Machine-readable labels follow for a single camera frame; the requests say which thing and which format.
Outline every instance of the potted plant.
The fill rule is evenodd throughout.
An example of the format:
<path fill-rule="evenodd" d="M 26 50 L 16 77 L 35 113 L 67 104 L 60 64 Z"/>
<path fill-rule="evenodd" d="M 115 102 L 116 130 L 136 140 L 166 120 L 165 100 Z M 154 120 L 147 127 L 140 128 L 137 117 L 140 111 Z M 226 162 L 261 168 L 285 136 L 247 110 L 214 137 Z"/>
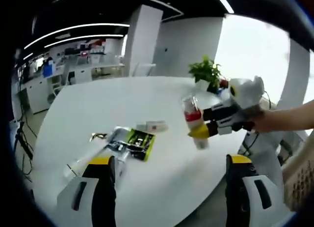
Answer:
<path fill-rule="evenodd" d="M 195 78 L 195 83 L 208 83 L 207 91 L 217 93 L 220 83 L 219 64 L 215 64 L 213 60 L 209 59 L 207 55 L 203 56 L 202 62 L 190 64 L 189 73 Z"/>

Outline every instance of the person's hand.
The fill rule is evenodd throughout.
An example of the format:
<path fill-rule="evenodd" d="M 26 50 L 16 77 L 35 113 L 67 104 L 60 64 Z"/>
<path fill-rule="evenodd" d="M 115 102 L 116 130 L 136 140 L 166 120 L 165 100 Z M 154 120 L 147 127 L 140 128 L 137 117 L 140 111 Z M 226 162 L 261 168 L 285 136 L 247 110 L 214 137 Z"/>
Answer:
<path fill-rule="evenodd" d="M 263 111 L 263 113 L 258 116 L 251 118 L 250 121 L 255 123 L 253 130 L 256 132 L 267 133 L 276 128 L 276 122 L 272 111 Z"/>

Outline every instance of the white cabinet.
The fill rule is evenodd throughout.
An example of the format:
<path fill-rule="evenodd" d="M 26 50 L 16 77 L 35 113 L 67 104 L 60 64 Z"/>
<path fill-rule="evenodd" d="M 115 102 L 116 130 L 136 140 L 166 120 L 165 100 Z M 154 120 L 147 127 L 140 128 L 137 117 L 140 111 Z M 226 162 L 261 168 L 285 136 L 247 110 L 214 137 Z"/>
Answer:
<path fill-rule="evenodd" d="M 85 83 L 92 81 L 92 72 L 90 68 L 75 71 L 75 83 Z"/>
<path fill-rule="evenodd" d="M 38 113 L 50 107 L 48 103 L 48 82 L 47 79 L 34 79 L 26 85 L 27 96 L 31 111 Z"/>

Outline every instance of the ceiling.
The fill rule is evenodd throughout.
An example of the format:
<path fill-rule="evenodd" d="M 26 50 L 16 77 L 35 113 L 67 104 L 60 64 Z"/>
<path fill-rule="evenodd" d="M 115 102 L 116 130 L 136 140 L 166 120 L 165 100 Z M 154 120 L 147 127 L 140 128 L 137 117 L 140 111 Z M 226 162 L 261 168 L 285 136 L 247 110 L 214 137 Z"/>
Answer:
<path fill-rule="evenodd" d="M 235 14 L 274 24 L 288 31 L 302 46 L 314 49 L 314 41 L 301 21 L 284 5 L 270 0 L 227 0 Z M 23 48 L 33 40 L 58 29 L 90 23 L 128 24 L 131 14 L 145 4 L 163 10 L 163 21 L 191 17 L 223 17 L 219 0 L 18 0 L 21 7 L 17 46 Z M 85 27 L 49 36 L 25 50 L 24 55 L 42 51 L 43 46 L 58 41 L 56 36 L 70 32 L 71 37 L 91 34 L 122 34 L 127 27 Z"/>

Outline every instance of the robotic arm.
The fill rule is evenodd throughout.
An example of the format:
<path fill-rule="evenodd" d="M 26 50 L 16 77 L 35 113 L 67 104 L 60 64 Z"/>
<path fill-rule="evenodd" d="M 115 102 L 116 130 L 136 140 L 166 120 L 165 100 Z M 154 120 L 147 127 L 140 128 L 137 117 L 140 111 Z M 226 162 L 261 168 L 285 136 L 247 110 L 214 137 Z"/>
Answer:
<path fill-rule="evenodd" d="M 259 102 L 264 94 L 261 77 L 254 80 L 231 79 L 229 82 L 230 98 L 203 111 L 204 121 L 210 121 L 192 130 L 188 135 L 205 139 L 214 135 L 230 134 L 245 129 L 251 131 L 253 122 L 247 120 L 262 113 Z"/>

